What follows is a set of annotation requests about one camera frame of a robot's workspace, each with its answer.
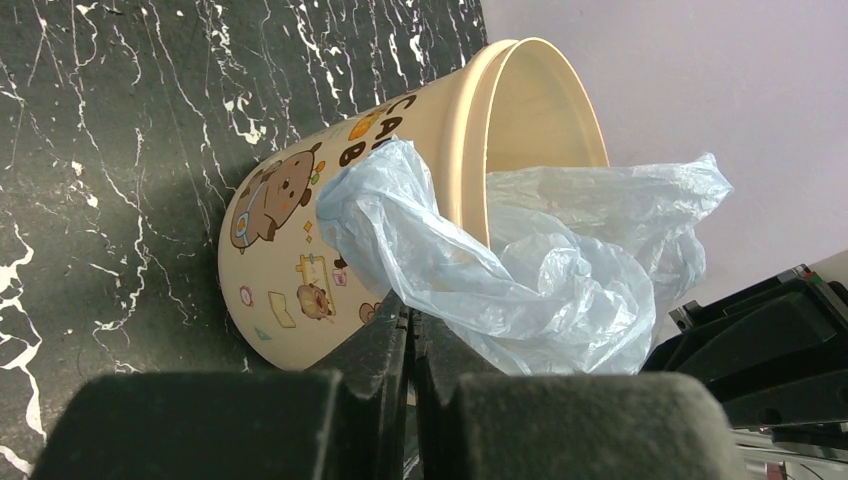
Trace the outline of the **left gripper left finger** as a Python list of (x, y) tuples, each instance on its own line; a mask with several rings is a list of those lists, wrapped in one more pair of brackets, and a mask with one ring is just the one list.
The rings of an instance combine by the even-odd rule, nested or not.
[(303, 372), (118, 374), (69, 402), (36, 479), (398, 479), (408, 309)]

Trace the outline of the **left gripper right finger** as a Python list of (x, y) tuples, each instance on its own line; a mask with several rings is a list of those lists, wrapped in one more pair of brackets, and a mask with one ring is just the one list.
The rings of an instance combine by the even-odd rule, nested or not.
[(743, 479), (721, 405), (676, 373), (508, 376), (413, 312), (427, 479)]

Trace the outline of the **beige round trash bin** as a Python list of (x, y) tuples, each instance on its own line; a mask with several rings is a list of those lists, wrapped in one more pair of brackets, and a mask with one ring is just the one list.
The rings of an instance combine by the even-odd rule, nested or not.
[(284, 370), (316, 364), (396, 290), (477, 347), (540, 335), (546, 311), (493, 254), (491, 173), (604, 167), (572, 65), (539, 38), (311, 135), (256, 166), (221, 227), (218, 271), (239, 332)]

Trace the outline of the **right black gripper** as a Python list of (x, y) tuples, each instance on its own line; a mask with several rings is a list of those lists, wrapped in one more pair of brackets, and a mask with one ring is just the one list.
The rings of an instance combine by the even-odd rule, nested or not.
[(699, 380), (735, 429), (794, 451), (847, 448), (847, 288), (801, 264), (708, 305), (671, 312), (678, 335), (643, 372)]

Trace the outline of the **light blue plastic bag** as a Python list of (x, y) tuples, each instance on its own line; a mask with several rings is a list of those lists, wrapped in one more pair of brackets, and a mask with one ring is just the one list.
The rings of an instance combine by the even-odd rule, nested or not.
[(696, 225), (732, 193), (713, 155), (486, 177), (482, 243), (442, 216), (393, 139), (321, 190), (323, 240), (366, 288), (442, 319), (511, 375), (634, 374), (657, 318), (704, 276)]

